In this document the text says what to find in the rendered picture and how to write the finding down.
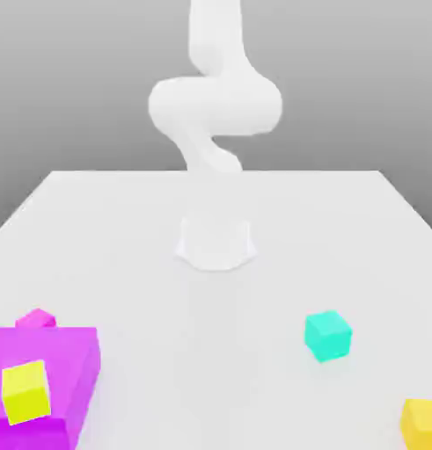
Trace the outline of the small turquoise cube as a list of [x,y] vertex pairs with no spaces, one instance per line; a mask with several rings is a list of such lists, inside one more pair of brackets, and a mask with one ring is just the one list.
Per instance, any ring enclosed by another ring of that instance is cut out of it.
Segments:
[[304,343],[320,363],[347,356],[352,336],[352,328],[335,310],[305,318]]

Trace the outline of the small magenta cube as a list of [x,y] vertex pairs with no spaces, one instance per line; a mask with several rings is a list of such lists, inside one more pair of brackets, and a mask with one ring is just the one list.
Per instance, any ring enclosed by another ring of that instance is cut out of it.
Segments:
[[46,328],[55,327],[55,316],[41,308],[35,308],[15,322],[16,327],[22,328]]

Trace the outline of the small lime yellow cube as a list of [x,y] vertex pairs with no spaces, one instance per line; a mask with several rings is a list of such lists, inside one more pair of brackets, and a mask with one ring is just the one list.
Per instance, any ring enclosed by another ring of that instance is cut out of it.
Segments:
[[45,362],[30,361],[2,370],[2,401],[9,425],[51,415]]

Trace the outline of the small golden yellow cube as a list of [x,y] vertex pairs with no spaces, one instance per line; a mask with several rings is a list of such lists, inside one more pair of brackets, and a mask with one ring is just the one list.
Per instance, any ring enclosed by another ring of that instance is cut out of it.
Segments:
[[407,450],[432,450],[432,400],[406,399],[400,430]]

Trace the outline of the large purple box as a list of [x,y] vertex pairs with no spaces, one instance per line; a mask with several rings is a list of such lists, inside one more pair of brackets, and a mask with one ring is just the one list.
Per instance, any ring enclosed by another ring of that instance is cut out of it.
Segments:
[[[43,360],[51,415],[9,425],[2,370]],[[100,370],[94,328],[0,328],[0,450],[76,450]]]

